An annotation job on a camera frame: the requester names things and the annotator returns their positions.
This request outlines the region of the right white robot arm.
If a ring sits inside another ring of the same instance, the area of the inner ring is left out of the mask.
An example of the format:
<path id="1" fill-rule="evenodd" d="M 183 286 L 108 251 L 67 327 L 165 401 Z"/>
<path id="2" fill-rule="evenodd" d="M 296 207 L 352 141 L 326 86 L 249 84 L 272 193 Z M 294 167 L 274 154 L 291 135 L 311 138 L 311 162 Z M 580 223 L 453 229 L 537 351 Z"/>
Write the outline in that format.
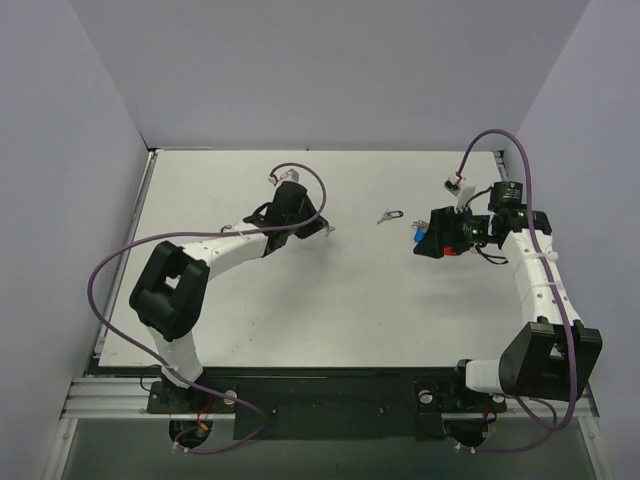
<path id="1" fill-rule="evenodd" d="M 552 227 L 542 211 L 528 210 L 519 182 L 486 189 L 488 212 L 476 215 L 475 187 L 450 177 L 444 184 L 454 206 L 434 209 L 414 254 L 440 259 L 494 244 L 513 272 L 523 327 L 496 360 L 464 360 L 465 374 L 447 383 L 449 402 L 468 409 L 483 393 L 577 400 L 602 350 L 600 332 L 584 325 L 557 268 Z"/>

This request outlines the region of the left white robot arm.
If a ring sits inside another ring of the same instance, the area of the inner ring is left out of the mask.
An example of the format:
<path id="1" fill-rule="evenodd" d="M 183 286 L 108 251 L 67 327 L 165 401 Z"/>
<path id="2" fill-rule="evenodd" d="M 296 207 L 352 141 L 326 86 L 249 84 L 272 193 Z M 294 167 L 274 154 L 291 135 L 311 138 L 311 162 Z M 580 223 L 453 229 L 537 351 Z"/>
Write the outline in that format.
<path id="1" fill-rule="evenodd" d="M 263 258 L 286 245 L 290 236 L 306 239 L 329 227 L 317 213 L 307 189 L 285 181 L 273 199 L 258 207 L 221 237 L 176 245 L 163 241 L 151 253 L 129 306 L 167 361 L 163 379 L 170 399 L 181 410 L 200 408 L 206 388 L 192 330 L 199 320 L 209 281 L 246 262 Z"/>

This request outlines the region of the red-handled metal keyring holder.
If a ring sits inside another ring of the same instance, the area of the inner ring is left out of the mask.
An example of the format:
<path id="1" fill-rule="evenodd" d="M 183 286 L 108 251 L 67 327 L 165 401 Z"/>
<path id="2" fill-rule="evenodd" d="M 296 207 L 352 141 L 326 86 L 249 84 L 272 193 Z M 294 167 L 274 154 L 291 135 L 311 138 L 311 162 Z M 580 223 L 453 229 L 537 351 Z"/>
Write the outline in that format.
<path id="1" fill-rule="evenodd" d="M 453 246 L 445 243 L 444 235 L 437 228 L 433 229 L 429 222 L 418 220 L 413 223 L 413 227 L 415 232 L 418 229 L 426 231 L 424 238 L 419 243 L 414 242 L 413 253 L 415 255 L 432 259 L 460 255 L 460 252 L 456 251 Z"/>

